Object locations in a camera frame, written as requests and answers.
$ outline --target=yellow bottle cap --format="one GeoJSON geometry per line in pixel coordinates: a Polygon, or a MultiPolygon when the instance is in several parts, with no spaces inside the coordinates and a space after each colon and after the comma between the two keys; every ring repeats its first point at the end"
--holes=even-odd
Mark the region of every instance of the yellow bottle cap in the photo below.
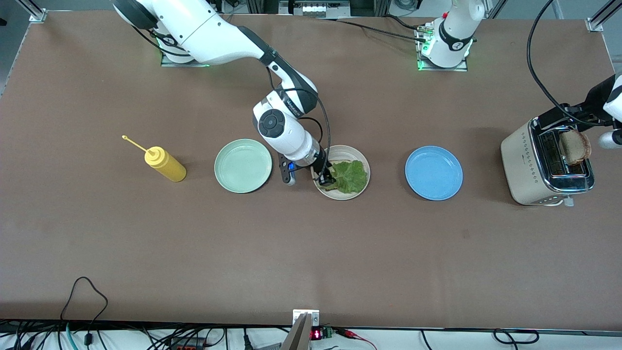
{"type": "Polygon", "coordinates": [[[145,162],[152,168],[159,168],[169,161],[169,154],[162,147],[154,146],[145,152],[145,162]]]}

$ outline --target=robotic arm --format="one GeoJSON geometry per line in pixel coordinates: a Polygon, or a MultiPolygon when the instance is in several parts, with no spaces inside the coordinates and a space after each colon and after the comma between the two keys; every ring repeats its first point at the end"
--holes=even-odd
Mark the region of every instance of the robotic arm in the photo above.
{"type": "MultiPolygon", "coordinates": [[[[313,166],[321,185],[334,182],[326,152],[298,118],[317,104],[317,89],[270,45],[246,27],[224,21],[205,0],[112,0],[121,17],[138,29],[153,29],[174,62],[195,59],[218,65],[254,57],[281,83],[253,108],[253,122],[266,142],[294,165],[313,166]]],[[[293,184],[291,177],[288,184],[293,184]]]]}
{"type": "Polygon", "coordinates": [[[484,18],[481,0],[452,0],[451,9],[427,23],[423,38],[427,40],[421,54],[433,64],[452,68],[468,55],[473,44],[473,34],[484,18]]]}
{"type": "MultiPolygon", "coordinates": [[[[598,144],[602,148],[622,148],[622,75],[618,78],[612,75],[593,87],[585,97],[585,101],[578,105],[570,106],[567,103],[561,105],[576,120],[612,126],[614,130],[602,134],[598,144]]],[[[557,107],[539,116],[538,120],[542,130],[560,125],[575,125],[579,131],[592,128],[590,125],[568,119],[557,107]]]]}

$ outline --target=yellow squeeze bottle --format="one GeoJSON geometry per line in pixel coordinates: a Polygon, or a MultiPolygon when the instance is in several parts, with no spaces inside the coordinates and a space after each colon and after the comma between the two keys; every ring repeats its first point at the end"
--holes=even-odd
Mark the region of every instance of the yellow squeeze bottle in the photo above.
{"type": "Polygon", "coordinates": [[[164,148],[154,146],[145,149],[125,135],[123,135],[122,138],[143,150],[145,152],[145,162],[149,164],[150,167],[157,170],[158,173],[166,176],[167,179],[173,182],[179,182],[186,177],[186,168],[165,151],[164,148]]]}

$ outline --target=pale green plate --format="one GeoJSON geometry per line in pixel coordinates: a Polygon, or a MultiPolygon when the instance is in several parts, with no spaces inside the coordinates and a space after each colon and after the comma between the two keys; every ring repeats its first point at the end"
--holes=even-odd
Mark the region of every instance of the pale green plate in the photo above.
{"type": "Polygon", "coordinates": [[[216,180],[226,190],[248,193],[260,188],[272,171],[270,152],[255,140],[241,139],[227,144],[214,162],[216,180]]]}

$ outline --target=lettuce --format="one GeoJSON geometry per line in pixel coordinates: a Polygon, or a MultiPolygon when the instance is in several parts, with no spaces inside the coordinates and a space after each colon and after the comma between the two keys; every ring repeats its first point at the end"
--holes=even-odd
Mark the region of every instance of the lettuce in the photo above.
{"type": "Polygon", "coordinates": [[[337,181],[324,187],[326,191],[338,189],[341,193],[359,193],[367,184],[367,172],[361,161],[340,161],[333,163],[329,170],[337,181]]]}

